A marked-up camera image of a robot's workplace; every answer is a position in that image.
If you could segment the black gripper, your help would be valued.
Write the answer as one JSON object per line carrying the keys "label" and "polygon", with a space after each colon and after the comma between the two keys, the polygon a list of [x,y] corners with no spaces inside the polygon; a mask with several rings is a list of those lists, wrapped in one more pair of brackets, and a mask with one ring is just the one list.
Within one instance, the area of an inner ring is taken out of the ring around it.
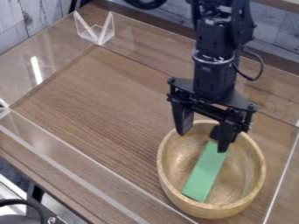
{"label": "black gripper", "polygon": [[176,132],[183,136],[192,128],[194,114],[219,122],[218,153],[224,153],[239,132],[248,131],[258,106],[235,89],[236,77],[250,77],[239,71],[239,50],[214,56],[192,51],[194,76],[171,77],[167,101],[172,105]]}

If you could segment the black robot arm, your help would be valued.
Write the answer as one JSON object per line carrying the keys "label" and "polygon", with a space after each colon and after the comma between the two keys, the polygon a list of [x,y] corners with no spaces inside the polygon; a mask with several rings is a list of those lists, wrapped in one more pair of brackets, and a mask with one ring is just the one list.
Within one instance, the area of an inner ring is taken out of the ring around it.
{"label": "black robot arm", "polygon": [[167,100],[179,134],[192,128],[196,113],[219,122],[210,137],[218,152],[228,150],[242,132],[250,130],[258,106],[235,88],[239,53],[252,39],[255,23],[248,0],[191,0],[196,46],[191,52],[194,77],[168,79]]}

